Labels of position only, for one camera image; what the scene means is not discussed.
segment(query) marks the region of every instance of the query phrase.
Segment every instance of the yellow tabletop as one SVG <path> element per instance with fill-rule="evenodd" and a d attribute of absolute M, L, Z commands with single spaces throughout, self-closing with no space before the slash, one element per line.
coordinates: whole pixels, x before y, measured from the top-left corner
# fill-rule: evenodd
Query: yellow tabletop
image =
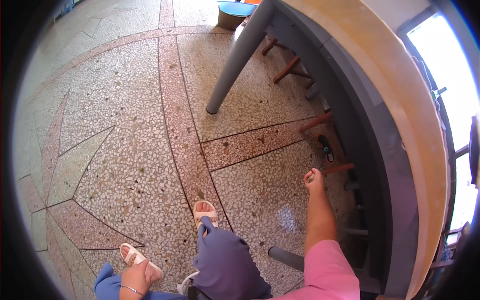
<path fill-rule="evenodd" d="M 447 163 L 435 105 L 403 43 L 360 0 L 282 0 L 323 27 L 382 96 L 408 153 L 419 209 L 417 258 L 406 299 L 420 289 L 440 239 Z"/>

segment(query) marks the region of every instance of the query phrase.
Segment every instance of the bare foot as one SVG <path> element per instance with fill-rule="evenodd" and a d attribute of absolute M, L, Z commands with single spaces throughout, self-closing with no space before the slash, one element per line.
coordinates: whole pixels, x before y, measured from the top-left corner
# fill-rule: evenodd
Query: bare foot
<path fill-rule="evenodd" d="M 205 203 L 205 202 L 199 202 L 197 203 L 197 207 L 195 208 L 195 211 L 197 212 L 211 212 L 213 211 L 213 208 L 208 205 L 208 203 Z M 216 222 L 217 221 L 217 217 L 210 217 L 210 219 L 212 220 L 212 222 Z"/>
<path fill-rule="evenodd" d="M 121 249 L 122 257 L 127 257 L 129 250 L 130 248 L 128 246 L 123 246 L 123 248 Z M 147 274 L 152 274 L 152 280 L 150 281 L 150 283 L 154 283 L 162 279 L 162 273 L 160 273 L 160 271 L 155 269 L 151 264 L 147 265 L 147 269 L 145 270 L 145 275 Z"/>

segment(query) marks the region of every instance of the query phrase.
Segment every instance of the wall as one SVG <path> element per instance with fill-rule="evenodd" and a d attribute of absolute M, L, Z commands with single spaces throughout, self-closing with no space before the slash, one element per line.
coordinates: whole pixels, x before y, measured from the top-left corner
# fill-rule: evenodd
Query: wall
<path fill-rule="evenodd" d="M 401 24 L 429 7 L 428 0 L 362 0 L 396 31 Z"/>

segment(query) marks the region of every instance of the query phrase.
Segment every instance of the bright window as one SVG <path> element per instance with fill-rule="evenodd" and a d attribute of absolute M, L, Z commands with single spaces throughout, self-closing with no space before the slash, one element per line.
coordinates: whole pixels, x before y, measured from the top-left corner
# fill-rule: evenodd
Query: bright window
<path fill-rule="evenodd" d="M 472 116 L 479 110 L 479 97 L 463 50 L 446 19 L 436 14 L 407 33 L 437 87 L 446 87 L 442 100 L 452 129 L 455 151 L 469 143 Z M 456 160 L 456 193 L 450 229 L 472 221 L 477 199 L 471 184 L 468 155 Z"/>

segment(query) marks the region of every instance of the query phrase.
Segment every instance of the silver bracelet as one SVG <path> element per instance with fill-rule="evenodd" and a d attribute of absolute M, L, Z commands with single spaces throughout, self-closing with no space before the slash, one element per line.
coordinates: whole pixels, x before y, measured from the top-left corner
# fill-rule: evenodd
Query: silver bracelet
<path fill-rule="evenodd" d="M 120 287 L 121 287 L 121 288 L 128 288 L 128 289 L 134 291 L 135 293 L 141 295 L 142 297 L 145 296 L 144 294 L 138 292 L 138 291 L 137 291 L 136 289 L 134 289 L 134 288 L 131 288 L 131 287 L 128 287 L 128 286 L 124 286 L 124 285 L 120 285 Z"/>

